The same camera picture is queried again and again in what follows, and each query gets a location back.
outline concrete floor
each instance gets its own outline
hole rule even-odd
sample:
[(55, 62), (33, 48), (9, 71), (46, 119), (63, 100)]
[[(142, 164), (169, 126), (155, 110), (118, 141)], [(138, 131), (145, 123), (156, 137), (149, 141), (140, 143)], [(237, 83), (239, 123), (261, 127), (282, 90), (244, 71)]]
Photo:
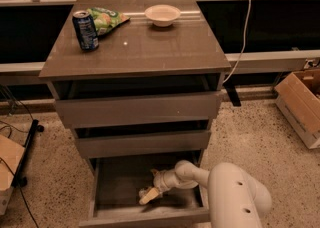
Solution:
[[(232, 162), (265, 184), (273, 207), (262, 220), (263, 227), (320, 227), (320, 149), (305, 147), (277, 109), (269, 88), (239, 92), (242, 107), (233, 107), (225, 95), (202, 167)], [(33, 101), (28, 107), (45, 131), (36, 134), (25, 168), (28, 185), (22, 190), (40, 227), (77, 227), (80, 220), (87, 219), (93, 176), (51, 103)], [(7, 117), (6, 104), (0, 111), (1, 121), (28, 130), (28, 114), (18, 111)], [(25, 136), (14, 130), (11, 138), (23, 144)], [(6, 215), (0, 217), (0, 227), (35, 227), (18, 189)]]

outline white bowl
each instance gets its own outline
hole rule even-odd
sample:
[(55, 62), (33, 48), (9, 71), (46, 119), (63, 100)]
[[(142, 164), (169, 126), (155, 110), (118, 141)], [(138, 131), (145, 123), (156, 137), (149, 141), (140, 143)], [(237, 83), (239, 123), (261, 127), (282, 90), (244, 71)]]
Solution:
[(166, 27), (180, 16), (180, 10), (169, 5), (156, 5), (147, 8), (144, 12), (146, 17), (159, 27)]

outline green chip bag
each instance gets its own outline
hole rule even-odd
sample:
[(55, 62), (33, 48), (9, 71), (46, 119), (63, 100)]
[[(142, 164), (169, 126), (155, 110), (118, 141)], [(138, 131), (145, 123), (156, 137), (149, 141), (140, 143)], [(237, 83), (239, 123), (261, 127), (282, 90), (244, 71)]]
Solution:
[(130, 17), (123, 13), (105, 8), (88, 8), (87, 11), (93, 17), (98, 36), (107, 34), (118, 25), (130, 19)]

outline wooden cabinet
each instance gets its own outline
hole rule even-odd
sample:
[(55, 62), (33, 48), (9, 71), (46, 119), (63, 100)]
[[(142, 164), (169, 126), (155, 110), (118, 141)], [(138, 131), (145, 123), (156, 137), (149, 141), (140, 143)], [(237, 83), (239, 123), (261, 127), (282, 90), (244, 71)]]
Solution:
[[(182, 16), (158, 28), (144, 17), (156, 4)], [(128, 23), (82, 52), (72, 12), (92, 6), (131, 16)], [(229, 69), (194, 0), (100, 0), (77, 3), (40, 73), (64, 126), (95, 175), (89, 220), (81, 227), (160, 227), (208, 221), (199, 188), (173, 189), (140, 206), (150, 169), (181, 159), (199, 163), (221, 102)]]

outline dark blue can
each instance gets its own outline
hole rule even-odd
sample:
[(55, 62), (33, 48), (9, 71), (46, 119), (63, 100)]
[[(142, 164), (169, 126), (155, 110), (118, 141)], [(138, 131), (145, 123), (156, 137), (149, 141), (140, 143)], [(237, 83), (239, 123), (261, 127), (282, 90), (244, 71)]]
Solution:
[(94, 50), (99, 46), (98, 34), (92, 16), (88, 11), (73, 13), (72, 22), (82, 50)]

